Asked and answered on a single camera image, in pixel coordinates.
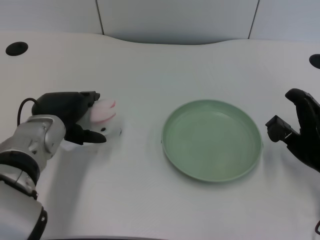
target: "plastic plate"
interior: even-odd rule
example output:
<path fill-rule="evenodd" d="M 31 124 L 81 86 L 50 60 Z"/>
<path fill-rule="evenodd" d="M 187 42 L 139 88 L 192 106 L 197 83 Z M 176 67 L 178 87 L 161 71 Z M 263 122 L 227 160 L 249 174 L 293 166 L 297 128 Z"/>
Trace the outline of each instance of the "plastic plate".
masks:
<path fill-rule="evenodd" d="M 179 107 L 162 130 L 162 147 L 171 163 L 208 182 L 230 181 L 248 173 L 262 146 L 254 121 L 239 108 L 217 100 Z"/>

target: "table surface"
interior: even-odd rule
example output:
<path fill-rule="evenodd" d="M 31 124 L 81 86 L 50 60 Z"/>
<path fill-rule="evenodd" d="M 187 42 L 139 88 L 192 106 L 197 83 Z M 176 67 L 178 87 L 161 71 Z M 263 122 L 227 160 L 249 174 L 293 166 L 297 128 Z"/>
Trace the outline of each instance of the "table surface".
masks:
<path fill-rule="evenodd" d="M 106 144 L 59 149 L 42 172 L 44 238 L 130 236 L 169 240 L 313 240 L 320 174 L 269 140 L 279 115 L 299 129 L 291 88 L 320 100 L 320 44 L 232 40 L 208 45 L 132 43 L 96 34 L 0 32 L 0 140 L 16 128 L 20 102 L 47 92 L 97 91 L 115 99 L 123 131 Z M 8 56 L 23 41 L 26 53 Z M 204 183 L 165 158 L 161 129 L 178 106 L 199 99 L 247 112 L 264 149 L 257 166 L 228 183 Z M 30 114 L 31 103 L 23 110 Z"/>

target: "plate rim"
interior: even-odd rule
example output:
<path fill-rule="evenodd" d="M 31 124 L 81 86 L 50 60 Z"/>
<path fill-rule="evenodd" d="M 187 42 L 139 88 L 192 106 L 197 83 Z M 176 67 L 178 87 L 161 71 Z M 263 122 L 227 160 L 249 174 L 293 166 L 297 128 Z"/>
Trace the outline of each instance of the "plate rim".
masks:
<path fill-rule="evenodd" d="M 216 103 L 222 103 L 222 104 L 226 104 L 226 105 L 229 105 L 231 107 L 234 107 L 238 110 L 240 110 L 241 112 L 243 112 L 254 124 L 255 128 L 257 129 L 257 132 L 258 132 L 258 135 L 259 135 L 259 140 L 260 140 L 260 149 L 259 149 L 259 154 L 256 158 L 256 160 L 254 161 L 254 163 L 246 170 L 244 171 L 243 173 L 237 175 L 237 176 L 234 176 L 234 177 L 231 177 L 231 178 L 227 178 L 227 179 L 224 179 L 224 180 L 213 180 L 213 179 L 205 179 L 205 178 L 201 178 L 201 177 L 196 177 L 196 176 L 192 176 L 190 175 L 189 173 L 187 173 L 186 171 L 180 169 L 171 159 L 170 159 L 170 156 L 168 155 L 168 152 L 166 150 L 166 147 L 165 147 L 165 144 L 164 144 L 164 132 L 165 132 L 165 127 L 169 121 L 169 119 L 172 117 L 172 115 L 177 111 L 179 110 L 180 108 L 188 105 L 188 104 L 191 104 L 191 103 L 195 103 L 195 102 L 202 102 L 202 101 L 210 101 L 210 102 L 216 102 Z M 166 118 L 166 120 L 164 121 L 164 124 L 163 124 L 163 127 L 162 127 L 162 131 L 161 131 L 161 145 L 162 145 L 162 150 L 164 151 L 166 157 L 168 158 L 168 160 L 170 161 L 171 164 L 174 165 L 174 167 L 176 169 L 178 169 L 180 172 L 184 173 L 185 175 L 189 176 L 190 178 L 193 178 L 193 179 L 197 179 L 197 180 L 201 180 L 201 181 L 204 181 L 204 182 L 209 182 L 209 183 L 223 183 L 223 182 L 229 182 L 229 181 L 232 181 L 232 180 L 235 180 L 237 178 L 240 178 L 244 175 L 246 175 L 247 173 L 249 173 L 256 165 L 257 163 L 259 162 L 260 158 L 261 158 L 261 154 L 262 154 L 262 150 L 263 150 L 263 141 L 262 141 L 262 136 L 261 136 L 261 132 L 257 126 L 257 124 L 255 123 L 255 121 L 245 112 L 243 111 L 240 107 L 237 107 L 233 104 L 230 104 L 228 102 L 225 102 L 225 101 L 220 101 L 220 100 L 215 100 L 215 99 L 198 99 L 198 100 L 193 100 L 193 101 L 189 101 L 185 104 L 182 104 L 180 105 L 179 107 L 177 107 L 175 110 L 173 110 L 171 112 L 171 114 Z"/>

